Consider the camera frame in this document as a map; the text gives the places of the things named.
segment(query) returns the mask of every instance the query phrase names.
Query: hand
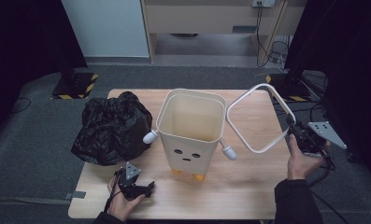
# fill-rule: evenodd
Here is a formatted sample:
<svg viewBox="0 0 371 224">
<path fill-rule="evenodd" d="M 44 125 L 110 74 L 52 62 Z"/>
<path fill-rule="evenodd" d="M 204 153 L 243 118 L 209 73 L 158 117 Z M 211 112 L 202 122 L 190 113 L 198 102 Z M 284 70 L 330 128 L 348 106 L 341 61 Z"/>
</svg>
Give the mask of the hand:
<svg viewBox="0 0 371 224">
<path fill-rule="evenodd" d="M 108 183 L 108 190 L 109 192 L 112 191 L 112 186 L 115 183 L 115 176 L 109 181 Z M 120 192 L 121 189 L 117 185 L 115 188 L 114 194 L 117 194 Z M 124 197 L 122 193 L 118 193 L 113 199 L 110 204 L 110 207 L 108 208 L 108 213 L 112 216 L 120 219 L 122 222 L 125 222 L 127 218 L 130 216 L 130 213 L 133 211 L 133 209 L 144 200 L 145 194 L 141 194 L 138 197 L 136 197 L 132 201 L 127 201 L 127 199 Z"/>
<path fill-rule="evenodd" d="M 290 151 L 291 157 L 288 159 L 288 174 L 287 178 L 305 179 L 313 170 L 320 167 L 323 162 L 321 157 L 305 156 L 296 143 L 296 138 L 290 134 Z"/>
</svg>

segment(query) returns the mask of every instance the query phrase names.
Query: power outlet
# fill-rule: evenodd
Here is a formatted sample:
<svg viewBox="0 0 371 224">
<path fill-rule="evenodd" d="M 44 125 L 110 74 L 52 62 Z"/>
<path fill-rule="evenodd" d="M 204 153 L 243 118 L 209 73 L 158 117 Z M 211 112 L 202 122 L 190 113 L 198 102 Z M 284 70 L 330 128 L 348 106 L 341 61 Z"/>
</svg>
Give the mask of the power outlet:
<svg viewBox="0 0 371 224">
<path fill-rule="evenodd" d="M 275 5 L 275 2 L 276 0 L 253 0 L 252 6 L 259 7 L 260 5 L 262 5 L 262 7 L 273 7 Z"/>
</svg>

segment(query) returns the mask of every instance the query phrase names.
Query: table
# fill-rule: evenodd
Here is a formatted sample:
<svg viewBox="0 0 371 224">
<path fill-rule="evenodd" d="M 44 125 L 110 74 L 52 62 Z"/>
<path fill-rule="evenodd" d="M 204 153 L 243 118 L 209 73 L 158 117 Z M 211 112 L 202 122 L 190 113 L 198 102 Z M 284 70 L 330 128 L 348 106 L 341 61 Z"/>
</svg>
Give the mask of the table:
<svg viewBox="0 0 371 224">
<path fill-rule="evenodd" d="M 152 129 L 156 129 L 156 119 L 170 90 L 112 90 L 108 98 L 117 97 L 123 91 L 132 91 L 138 96 L 153 115 Z M 204 91 L 221 95 L 228 106 L 245 92 Z M 236 105 L 231 111 L 231 120 L 244 136 L 250 137 L 255 148 L 263 147 L 282 132 L 267 91 L 255 91 Z M 155 181 L 155 189 L 130 219 L 273 219 L 276 211 L 274 187 L 286 178 L 290 156 L 285 140 L 263 154 L 255 154 L 241 143 L 227 123 L 223 138 L 235 150 L 237 160 L 228 160 L 219 145 L 203 182 L 186 173 L 174 175 L 171 172 L 160 138 L 132 160 L 131 163 L 142 170 L 136 184 L 147 186 Z M 86 162 L 76 189 L 86 195 L 83 199 L 72 199 L 68 215 L 96 218 L 109 196 L 109 179 L 123 165 L 104 167 Z"/>
<path fill-rule="evenodd" d="M 259 28 L 255 29 L 258 8 L 252 0 L 141 0 L 144 24 L 153 62 L 159 34 L 238 34 L 235 27 L 251 33 L 252 44 L 271 50 L 276 35 L 293 35 L 307 0 L 277 0 L 273 7 L 264 7 Z M 260 63 L 267 61 L 261 49 Z"/>
</svg>

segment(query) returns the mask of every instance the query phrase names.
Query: black garbage bag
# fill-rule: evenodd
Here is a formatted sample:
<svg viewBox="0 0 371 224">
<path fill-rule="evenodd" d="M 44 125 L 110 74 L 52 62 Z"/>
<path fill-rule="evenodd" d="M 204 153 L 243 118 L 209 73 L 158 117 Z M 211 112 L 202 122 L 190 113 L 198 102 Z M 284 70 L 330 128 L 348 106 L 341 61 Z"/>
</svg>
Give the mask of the black garbage bag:
<svg viewBox="0 0 371 224">
<path fill-rule="evenodd" d="M 92 98 L 83 110 L 83 127 L 71 152 L 103 166 L 132 160 L 150 148 L 142 139 L 151 123 L 151 113 L 130 91 L 118 98 Z"/>
</svg>

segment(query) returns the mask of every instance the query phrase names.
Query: white wall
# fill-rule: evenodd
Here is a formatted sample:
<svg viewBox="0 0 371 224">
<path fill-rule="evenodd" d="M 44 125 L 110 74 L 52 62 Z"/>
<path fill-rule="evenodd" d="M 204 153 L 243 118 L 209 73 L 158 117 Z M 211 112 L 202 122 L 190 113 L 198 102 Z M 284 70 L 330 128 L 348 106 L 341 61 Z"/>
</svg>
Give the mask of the white wall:
<svg viewBox="0 0 371 224">
<path fill-rule="evenodd" d="M 62 0 L 85 57 L 147 57 L 138 0 Z"/>
</svg>

